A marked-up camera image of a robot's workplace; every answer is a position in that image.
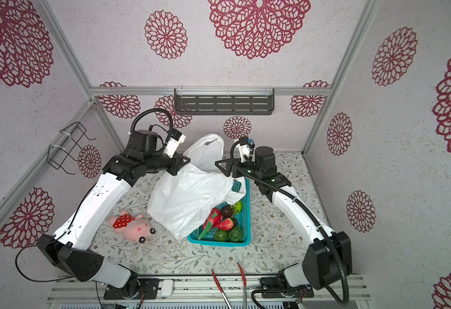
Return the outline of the white plastic bag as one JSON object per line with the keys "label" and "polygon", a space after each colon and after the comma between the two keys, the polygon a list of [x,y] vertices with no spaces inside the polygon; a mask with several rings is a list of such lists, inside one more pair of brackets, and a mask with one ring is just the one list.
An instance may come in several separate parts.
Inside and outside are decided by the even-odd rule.
{"label": "white plastic bag", "polygon": [[[238,202],[247,193],[246,181],[225,176],[215,166],[222,160],[224,140],[209,134],[185,152],[191,159],[175,176],[165,173],[156,183],[148,202],[148,214],[175,239],[183,239],[201,226],[212,208]],[[233,190],[235,182],[239,191]]]}

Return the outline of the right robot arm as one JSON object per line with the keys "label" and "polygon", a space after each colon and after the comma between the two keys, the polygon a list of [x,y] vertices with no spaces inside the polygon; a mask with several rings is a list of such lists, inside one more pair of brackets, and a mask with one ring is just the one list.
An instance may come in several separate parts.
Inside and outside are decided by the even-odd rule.
{"label": "right robot arm", "polygon": [[259,191],[287,216],[307,244],[303,260],[279,272],[280,284],[328,290],[331,284],[341,282],[343,290],[347,290],[347,278],[352,274],[349,236],[335,232],[302,202],[291,181],[278,171],[272,148],[259,147],[253,156],[248,145],[242,144],[240,148],[239,158],[219,160],[215,166],[226,176],[243,176],[254,181]]}

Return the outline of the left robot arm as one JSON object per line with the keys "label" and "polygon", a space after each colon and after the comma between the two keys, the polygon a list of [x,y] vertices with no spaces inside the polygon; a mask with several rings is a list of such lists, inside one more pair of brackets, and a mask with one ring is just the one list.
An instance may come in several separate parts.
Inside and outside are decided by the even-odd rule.
{"label": "left robot arm", "polygon": [[148,173],[167,171],[175,176],[190,162],[176,153],[123,154],[110,159],[93,188],[75,213],[51,236],[42,235],[37,246],[49,262],[78,281],[95,281],[135,294],[139,287],[137,274],[109,261],[89,248],[99,227],[120,198]]}

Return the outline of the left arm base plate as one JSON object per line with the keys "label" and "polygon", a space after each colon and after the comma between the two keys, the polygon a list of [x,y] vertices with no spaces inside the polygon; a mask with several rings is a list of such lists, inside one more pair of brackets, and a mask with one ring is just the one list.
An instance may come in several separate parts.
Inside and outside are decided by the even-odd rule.
{"label": "left arm base plate", "polygon": [[131,279],[125,287],[116,288],[109,285],[106,288],[104,300],[134,300],[155,299],[159,291],[160,280],[157,278]]}

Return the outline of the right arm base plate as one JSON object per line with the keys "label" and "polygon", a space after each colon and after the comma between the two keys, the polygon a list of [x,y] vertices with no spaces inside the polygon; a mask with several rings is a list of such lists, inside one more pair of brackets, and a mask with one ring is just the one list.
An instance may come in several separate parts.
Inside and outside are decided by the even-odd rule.
{"label": "right arm base plate", "polygon": [[294,287],[289,286],[278,276],[260,278],[260,290],[262,291],[262,297],[266,299],[301,299],[314,297],[314,292],[311,286],[304,285],[295,290]]}

